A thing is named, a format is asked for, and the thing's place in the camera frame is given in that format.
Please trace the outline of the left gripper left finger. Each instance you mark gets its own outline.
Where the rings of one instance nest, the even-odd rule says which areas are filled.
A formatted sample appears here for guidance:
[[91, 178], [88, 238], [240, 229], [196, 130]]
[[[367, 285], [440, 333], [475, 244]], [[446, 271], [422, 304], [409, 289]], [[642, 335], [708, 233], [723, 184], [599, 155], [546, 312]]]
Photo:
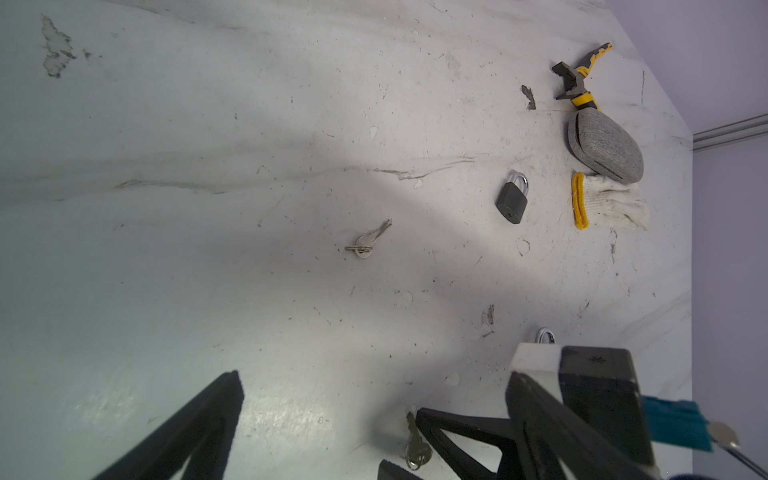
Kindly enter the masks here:
[[217, 377], [98, 479], [221, 479], [244, 391], [236, 371]]

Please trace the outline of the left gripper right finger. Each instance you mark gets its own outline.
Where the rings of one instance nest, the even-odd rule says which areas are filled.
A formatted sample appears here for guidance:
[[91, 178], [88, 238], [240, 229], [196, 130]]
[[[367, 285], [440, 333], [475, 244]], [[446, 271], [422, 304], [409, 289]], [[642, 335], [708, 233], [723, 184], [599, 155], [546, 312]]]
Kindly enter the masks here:
[[534, 379], [514, 372], [506, 389], [508, 415], [525, 479], [652, 479]]

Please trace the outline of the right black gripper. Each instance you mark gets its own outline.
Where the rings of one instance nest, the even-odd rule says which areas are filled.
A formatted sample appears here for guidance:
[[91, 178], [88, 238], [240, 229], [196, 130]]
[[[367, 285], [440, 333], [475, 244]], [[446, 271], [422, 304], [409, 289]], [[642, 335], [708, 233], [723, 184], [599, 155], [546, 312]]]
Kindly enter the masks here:
[[[521, 343], [510, 369], [537, 381], [646, 472], [660, 472], [628, 350]], [[421, 408], [415, 422], [420, 433], [460, 479], [522, 478], [511, 420]], [[446, 433], [496, 447], [501, 452], [497, 470], [493, 472], [486, 468]]]

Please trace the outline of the silver key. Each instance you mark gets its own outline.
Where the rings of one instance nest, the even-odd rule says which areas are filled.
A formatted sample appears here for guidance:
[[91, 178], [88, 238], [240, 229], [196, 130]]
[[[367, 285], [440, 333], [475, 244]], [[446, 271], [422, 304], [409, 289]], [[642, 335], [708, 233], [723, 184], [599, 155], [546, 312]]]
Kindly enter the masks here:
[[429, 443], [422, 438], [412, 411], [407, 413], [406, 420], [409, 439], [405, 450], [405, 460], [410, 470], [417, 471], [431, 460], [433, 450]]

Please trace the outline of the blue padlock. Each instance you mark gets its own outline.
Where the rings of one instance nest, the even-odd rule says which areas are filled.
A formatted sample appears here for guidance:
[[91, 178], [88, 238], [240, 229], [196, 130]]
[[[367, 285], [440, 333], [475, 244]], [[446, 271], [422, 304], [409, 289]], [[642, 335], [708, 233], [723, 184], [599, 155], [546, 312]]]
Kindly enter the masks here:
[[688, 321], [661, 324], [632, 348], [641, 407], [651, 440], [710, 452], [708, 421], [692, 399], [692, 331]]

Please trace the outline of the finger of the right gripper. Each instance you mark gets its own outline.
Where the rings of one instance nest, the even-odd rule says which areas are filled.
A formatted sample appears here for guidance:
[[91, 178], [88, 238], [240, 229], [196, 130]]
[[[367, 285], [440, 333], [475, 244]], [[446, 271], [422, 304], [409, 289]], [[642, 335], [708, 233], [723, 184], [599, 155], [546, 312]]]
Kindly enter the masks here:
[[390, 461], [382, 460], [378, 467], [377, 480], [420, 480], [417, 475]]

